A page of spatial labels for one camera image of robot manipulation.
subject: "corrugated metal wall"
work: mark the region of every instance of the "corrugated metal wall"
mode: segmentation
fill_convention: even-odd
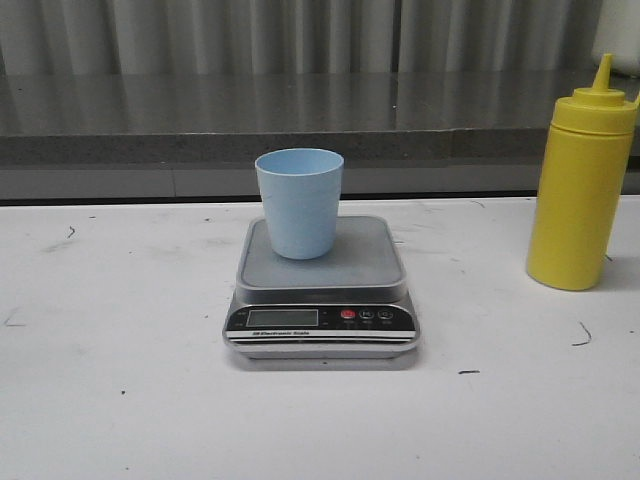
[[[601,0],[0,0],[0,73],[591,65]]]

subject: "stainless steel counter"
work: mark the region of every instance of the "stainless steel counter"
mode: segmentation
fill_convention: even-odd
[[[295,146],[342,153],[346,193],[533,190],[555,99],[592,77],[0,77],[0,197],[253,195],[253,160]]]

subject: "lcd screen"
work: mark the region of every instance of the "lcd screen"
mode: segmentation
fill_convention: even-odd
[[[247,327],[317,327],[317,310],[251,310]]]

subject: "light blue plastic cup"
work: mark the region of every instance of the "light blue plastic cup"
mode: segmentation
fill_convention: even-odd
[[[273,250],[307,260],[324,255],[336,236],[344,159],[329,150],[291,148],[256,160]]]

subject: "electronic scale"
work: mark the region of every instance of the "electronic scale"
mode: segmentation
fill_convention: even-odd
[[[276,254],[264,219],[247,232],[223,337],[249,358],[392,358],[420,329],[385,220],[338,217],[329,253]]]

